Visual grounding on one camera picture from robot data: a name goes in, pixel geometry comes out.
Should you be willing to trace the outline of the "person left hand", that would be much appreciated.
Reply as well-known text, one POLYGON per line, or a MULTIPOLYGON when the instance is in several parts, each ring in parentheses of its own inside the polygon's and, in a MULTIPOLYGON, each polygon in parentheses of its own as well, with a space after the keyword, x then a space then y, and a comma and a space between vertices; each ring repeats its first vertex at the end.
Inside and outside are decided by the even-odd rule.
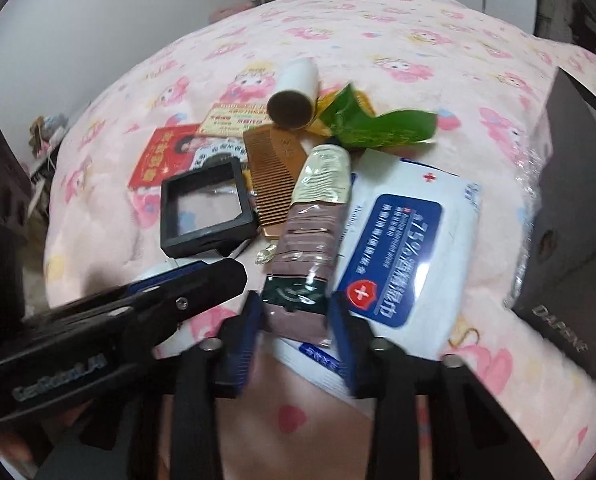
MULTIPOLYGON (((51 436, 60 434, 67 427, 72 426, 89 405, 90 402, 86 402, 62 414, 52 415, 47 419, 43 419, 42 425, 48 427, 51 436)), ((29 448, 31 442, 32 437, 24 437, 20 430, 0 429, 0 455, 8 460, 33 463, 31 448, 29 448)))

